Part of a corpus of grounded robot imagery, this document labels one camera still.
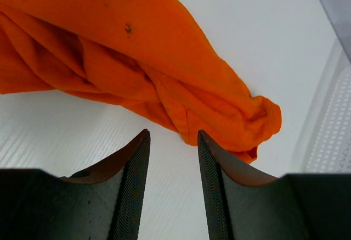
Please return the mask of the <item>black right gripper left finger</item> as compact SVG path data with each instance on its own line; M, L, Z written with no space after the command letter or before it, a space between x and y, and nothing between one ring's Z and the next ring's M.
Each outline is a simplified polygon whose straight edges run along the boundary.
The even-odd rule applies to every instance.
M69 177L1 170L1 239L137 239L150 132Z

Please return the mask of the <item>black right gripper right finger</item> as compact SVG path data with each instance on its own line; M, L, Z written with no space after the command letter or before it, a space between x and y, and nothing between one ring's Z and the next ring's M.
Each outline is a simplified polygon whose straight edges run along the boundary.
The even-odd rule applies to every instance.
M350 175L266 174L205 131L197 147L210 239L350 239Z

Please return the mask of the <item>orange t shirt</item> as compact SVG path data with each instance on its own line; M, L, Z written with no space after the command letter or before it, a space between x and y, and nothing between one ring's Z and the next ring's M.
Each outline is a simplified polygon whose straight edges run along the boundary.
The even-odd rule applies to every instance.
M59 90L178 133L206 131L246 163L278 133L178 0L1 0L1 93Z

